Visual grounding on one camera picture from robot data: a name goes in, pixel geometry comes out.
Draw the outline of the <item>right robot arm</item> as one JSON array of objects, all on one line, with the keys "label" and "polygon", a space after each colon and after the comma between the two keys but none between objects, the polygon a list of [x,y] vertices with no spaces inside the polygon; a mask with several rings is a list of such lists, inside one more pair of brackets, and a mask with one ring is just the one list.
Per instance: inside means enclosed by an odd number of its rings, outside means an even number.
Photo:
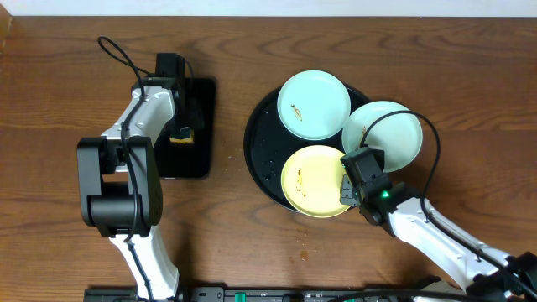
[{"label": "right robot arm", "polygon": [[535,254],[515,257],[490,247],[443,216],[416,188],[394,184],[383,170],[381,149],[360,148],[341,157],[341,165],[341,203],[418,249],[466,294],[497,301],[536,299]]}]

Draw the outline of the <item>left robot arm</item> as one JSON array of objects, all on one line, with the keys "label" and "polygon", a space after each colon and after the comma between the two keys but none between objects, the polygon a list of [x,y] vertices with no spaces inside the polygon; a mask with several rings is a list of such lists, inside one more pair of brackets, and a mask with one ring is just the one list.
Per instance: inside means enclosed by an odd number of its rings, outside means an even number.
[{"label": "left robot arm", "polygon": [[86,301],[187,299],[159,223],[161,180],[202,179],[211,167],[216,83],[187,77],[189,69],[180,55],[157,54],[120,118],[77,144],[82,219],[120,251],[136,281],[133,289],[86,289]]}]

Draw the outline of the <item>yellow plate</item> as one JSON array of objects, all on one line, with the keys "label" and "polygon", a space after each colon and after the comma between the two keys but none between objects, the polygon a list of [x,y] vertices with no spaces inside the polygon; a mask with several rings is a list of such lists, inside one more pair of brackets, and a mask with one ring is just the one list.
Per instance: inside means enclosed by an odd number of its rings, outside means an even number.
[{"label": "yellow plate", "polygon": [[346,174],[344,153],[325,145],[312,145],[293,153],[285,162],[280,184],[286,200],[300,213],[315,218],[338,216],[343,205],[341,183]]}]

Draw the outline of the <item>light blue plate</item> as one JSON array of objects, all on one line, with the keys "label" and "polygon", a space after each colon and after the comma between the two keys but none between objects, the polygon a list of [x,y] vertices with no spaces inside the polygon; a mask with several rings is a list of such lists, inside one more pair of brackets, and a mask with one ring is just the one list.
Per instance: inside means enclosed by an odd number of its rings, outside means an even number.
[{"label": "light blue plate", "polygon": [[296,137],[320,141],[342,130],[352,103],[346,87],[334,75],[306,70],[284,83],[276,107],[279,120]]}]

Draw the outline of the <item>green and yellow sponge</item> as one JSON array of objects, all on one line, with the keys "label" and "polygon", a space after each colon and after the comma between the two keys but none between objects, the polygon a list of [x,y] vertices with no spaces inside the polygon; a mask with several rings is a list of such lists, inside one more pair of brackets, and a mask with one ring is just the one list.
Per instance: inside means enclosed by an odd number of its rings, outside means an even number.
[{"label": "green and yellow sponge", "polygon": [[182,128],[179,132],[171,133],[169,141],[176,144],[193,144],[195,133],[191,128]]}]

